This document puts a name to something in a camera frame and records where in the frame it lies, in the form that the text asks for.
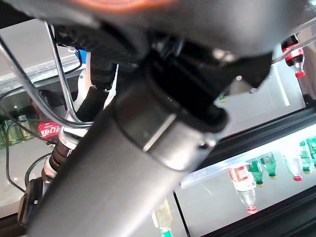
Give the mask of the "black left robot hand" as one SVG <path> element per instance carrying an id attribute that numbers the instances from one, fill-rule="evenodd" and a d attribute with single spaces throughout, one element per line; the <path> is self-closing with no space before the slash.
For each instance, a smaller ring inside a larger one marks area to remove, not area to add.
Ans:
<path id="1" fill-rule="evenodd" d="M 304 28 L 307 0 L 10 0 L 100 56 L 117 94 L 93 121 L 45 102 L 5 41 L 4 61 L 46 116 L 87 131 L 37 204 L 29 237 L 130 237 L 211 153 L 228 124 L 215 105 L 237 76 L 266 79 L 273 50 Z"/>

